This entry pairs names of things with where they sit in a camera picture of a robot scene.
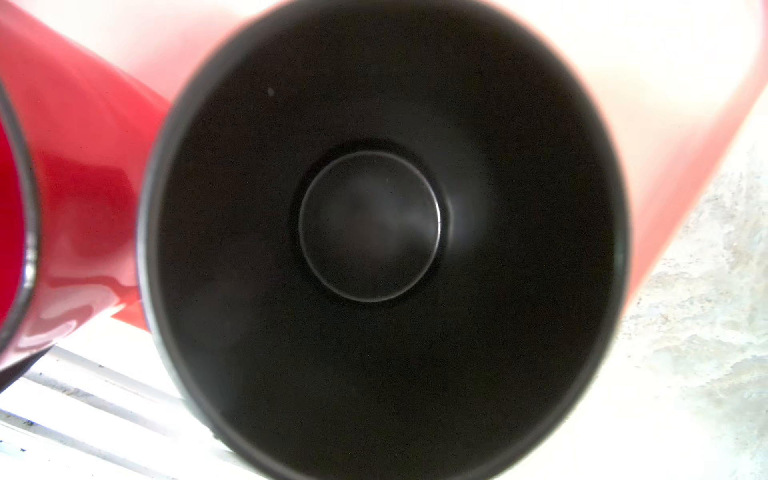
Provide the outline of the black mug front row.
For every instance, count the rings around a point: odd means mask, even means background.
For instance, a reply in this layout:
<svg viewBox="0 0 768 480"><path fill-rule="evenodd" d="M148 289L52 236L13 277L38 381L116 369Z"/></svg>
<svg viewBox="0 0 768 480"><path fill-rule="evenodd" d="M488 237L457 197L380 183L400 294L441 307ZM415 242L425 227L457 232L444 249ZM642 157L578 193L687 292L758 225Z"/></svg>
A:
<svg viewBox="0 0 768 480"><path fill-rule="evenodd" d="M619 161L580 82L488 1L286 1L153 146L145 317L270 479L490 479L580 400L629 277Z"/></svg>

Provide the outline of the red mug front row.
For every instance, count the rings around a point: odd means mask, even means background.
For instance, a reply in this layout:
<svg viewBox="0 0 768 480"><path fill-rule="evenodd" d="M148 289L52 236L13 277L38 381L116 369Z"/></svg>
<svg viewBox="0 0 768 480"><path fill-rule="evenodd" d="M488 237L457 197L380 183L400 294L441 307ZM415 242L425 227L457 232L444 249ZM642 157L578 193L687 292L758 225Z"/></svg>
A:
<svg viewBox="0 0 768 480"><path fill-rule="evenodd" d="M136 221L168 104L1 5L1 384L138 298Z"/></svg>

